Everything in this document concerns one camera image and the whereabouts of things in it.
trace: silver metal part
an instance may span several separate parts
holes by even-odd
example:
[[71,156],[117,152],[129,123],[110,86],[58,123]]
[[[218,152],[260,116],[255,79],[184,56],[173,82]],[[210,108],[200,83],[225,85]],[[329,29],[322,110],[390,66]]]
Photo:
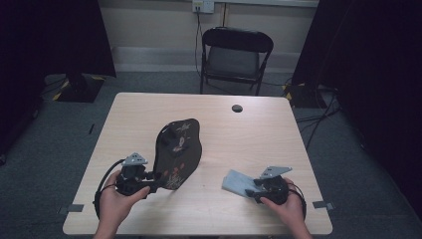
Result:
[[143,164],[148,164],[148,160],[143,158],[139,153],[134,152],[131,156],[128,156],[121,165],[135,166],[135,165],[143,165]]
[[260,178],[272,178],[292,170],[293,169],[291,167],[268,166],[265,171],[261,174]]

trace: human hand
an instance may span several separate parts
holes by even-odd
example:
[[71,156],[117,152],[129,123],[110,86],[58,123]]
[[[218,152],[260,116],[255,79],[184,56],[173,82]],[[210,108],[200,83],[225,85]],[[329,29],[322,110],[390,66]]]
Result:
[[133,195],[124,196],[115,190],[113,185],[116,182],[120,170],[113,173],[105,182],[100,199],[100,222],[94,238],[113,238],[120,223],[127,217],[134,203],[145,198],[149,192],[146,186]]
[[[288,184],[290,190],[296,191],[296,188],[290,179],[285,177],[284,180]],[[295,238],[312,238],[312,235],[305,224],[301,199],[297,195],[289,192],[288,200],[282,205],[278,205],[266,197],[261,197],[260,200],[277,213],[282,222],[291,229]]]

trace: electrical outlet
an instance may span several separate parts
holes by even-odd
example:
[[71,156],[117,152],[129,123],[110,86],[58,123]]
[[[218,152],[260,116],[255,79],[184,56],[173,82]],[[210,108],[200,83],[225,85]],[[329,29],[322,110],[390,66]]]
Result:
[[213,1],[192,0],[192,12],[214,13]]

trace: chair backrest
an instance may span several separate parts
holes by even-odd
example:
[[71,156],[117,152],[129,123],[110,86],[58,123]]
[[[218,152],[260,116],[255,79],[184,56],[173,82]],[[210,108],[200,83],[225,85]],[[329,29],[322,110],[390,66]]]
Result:
[[271,53],[273,40],[265,33],[238,28],[215,27],[207,30],[202,36],[202,49],[219,47],[239,51]]

